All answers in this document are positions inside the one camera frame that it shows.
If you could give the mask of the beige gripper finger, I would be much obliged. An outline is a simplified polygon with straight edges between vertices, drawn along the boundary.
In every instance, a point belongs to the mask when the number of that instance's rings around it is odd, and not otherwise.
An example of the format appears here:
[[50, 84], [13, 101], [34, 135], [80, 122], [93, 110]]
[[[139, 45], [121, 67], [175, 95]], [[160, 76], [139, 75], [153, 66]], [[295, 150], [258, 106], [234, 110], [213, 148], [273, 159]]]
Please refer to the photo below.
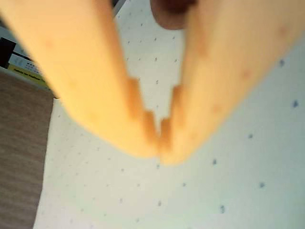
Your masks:
[[76, 122], [131, 156], [158, 156], [109, 0], [3, 0], [0, 15]]
[[199, 0], [189, 8], [179, 86], [160, 161], [184, 161], [305, 31], [302, 0]]

